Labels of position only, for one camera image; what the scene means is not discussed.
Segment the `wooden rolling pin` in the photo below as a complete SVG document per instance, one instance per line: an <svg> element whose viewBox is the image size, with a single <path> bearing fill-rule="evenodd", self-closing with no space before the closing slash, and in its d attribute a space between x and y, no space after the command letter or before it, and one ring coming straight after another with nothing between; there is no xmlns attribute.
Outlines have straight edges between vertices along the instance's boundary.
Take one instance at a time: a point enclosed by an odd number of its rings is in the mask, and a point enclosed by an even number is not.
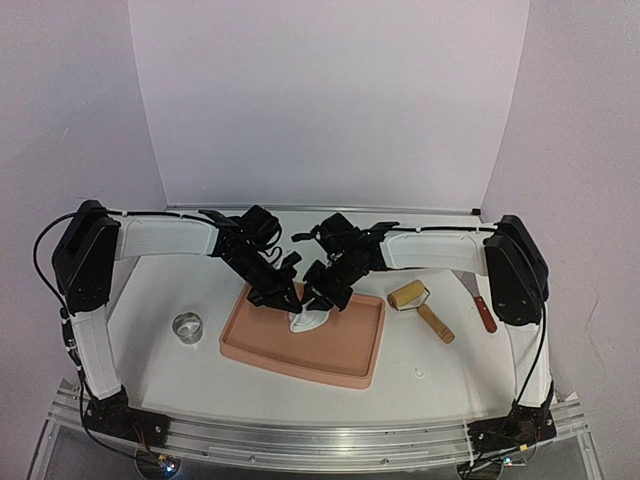
<svg viewBox="0 0 640 480"><path fill-rule="evenodd" d="M397 312L415 312L446 345L455 340L451 329L427 304L430 291L420 280L414 280L387 295L387 302Z"/></svg>

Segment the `metal scraper red handle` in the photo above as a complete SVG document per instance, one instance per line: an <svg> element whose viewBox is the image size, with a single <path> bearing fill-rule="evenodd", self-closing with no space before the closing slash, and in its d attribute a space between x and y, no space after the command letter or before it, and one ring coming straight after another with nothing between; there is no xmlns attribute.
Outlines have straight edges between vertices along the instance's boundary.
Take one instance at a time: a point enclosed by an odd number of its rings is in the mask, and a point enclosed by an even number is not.
<svg viewBox="0 0 640 480"><path fill-rule="evenodd" d="M471 272L462 272L458 274L458 278L471 295L485 330L490 334L496 333L497 324L479 291L476 275Z"/></svg>

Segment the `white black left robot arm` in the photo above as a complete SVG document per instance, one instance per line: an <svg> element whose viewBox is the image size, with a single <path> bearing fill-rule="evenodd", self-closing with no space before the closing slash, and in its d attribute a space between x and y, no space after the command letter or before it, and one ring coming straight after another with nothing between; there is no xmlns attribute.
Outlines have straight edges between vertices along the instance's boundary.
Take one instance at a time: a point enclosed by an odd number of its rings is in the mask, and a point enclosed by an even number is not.
<svg viewBox="0 0 640 480"><path fill-rule="evenodd" d="M294 285L301 257L292 253L279 266L267 259L282 227L258 205L228 217L216 210L117 211L86 200L43 232L60 224L66 229L51 256L53 274L47 276L39 263L41 237L35 240L32 262L60 304L65 349L85 396L81 424L91 437L105 435L158 448L165 445L170 424L165 414L132 406L118 372L108 327L117 263L160 256L219 259L249 286L253 306L290 314L303 310Z"/></svg>

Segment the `white dough piece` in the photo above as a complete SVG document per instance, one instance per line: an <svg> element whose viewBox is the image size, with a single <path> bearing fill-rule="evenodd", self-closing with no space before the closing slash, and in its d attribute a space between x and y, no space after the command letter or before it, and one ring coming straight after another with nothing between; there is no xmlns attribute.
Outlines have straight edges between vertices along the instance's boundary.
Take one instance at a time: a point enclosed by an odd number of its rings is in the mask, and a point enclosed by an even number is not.
<svg viewBox="0 0 640 480"><path fill-rule="evenodd" d="M311 312L316 315L317 323L316 323L315 329L324 325L330 316L330 311L311 311Z"/></svg>

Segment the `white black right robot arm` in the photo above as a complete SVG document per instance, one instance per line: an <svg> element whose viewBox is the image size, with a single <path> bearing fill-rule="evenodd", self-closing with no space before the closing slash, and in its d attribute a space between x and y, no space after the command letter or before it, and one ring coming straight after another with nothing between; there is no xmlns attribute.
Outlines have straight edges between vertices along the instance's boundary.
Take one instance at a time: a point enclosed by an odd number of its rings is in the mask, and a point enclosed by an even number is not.
<svg viewBox="0 0 640 480"><path fill-rule="evenodd" d="M472 298L487 330L506 328L514 366L515 398L509 412L477 420L468 433L478 454L515 451L554 438L554 380L548 346L549 268L523 221L505 215L477 226L403 226L395 221L369 228L336 213L295 243L315 241L327 260L303 277L303 302L311 310L343 309L354 285L372 272L449 270Z"/></svg>

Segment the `round cut dough wrapper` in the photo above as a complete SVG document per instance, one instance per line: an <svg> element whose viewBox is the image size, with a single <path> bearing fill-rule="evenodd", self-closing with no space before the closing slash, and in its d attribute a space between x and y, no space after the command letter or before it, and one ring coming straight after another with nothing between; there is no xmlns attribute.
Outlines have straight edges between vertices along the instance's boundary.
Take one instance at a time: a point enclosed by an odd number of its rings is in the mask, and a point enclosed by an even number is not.
<svg viewBox="0 0 640 480"><path fill-rule="evenodd" d="M316 328L316 315L312 312L289 314L289 330L291 333L304 333Z"/></svg>

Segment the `pink plastic tray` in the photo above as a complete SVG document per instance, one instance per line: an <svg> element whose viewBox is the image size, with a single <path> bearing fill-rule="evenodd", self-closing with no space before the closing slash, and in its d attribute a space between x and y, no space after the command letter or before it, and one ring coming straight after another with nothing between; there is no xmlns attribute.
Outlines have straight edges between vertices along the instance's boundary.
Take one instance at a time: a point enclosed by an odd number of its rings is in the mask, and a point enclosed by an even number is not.
<svg viewBox="0 0 640 480"><path fill-rule="evenodd" d="M305 381L370 387L386 316L383 299L355 294L323 325L293 333L286 312L252 305L249 291L248 285L241 290L219 338L224 357Z"/></svg>

